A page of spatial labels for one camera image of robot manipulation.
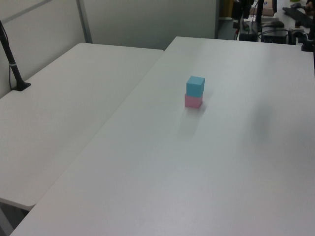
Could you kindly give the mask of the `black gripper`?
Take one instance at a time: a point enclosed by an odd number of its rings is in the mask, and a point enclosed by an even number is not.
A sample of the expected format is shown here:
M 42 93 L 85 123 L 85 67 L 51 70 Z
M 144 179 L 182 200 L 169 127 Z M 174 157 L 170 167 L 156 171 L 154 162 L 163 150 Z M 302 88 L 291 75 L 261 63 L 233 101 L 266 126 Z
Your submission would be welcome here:
M 240 27 L 240 19 L 242 18 L 243 31 L 250 31 L 248 24 L 249 17 L 249 1 L 248 0 L 234 0 L 232 8 L 233 28 Z

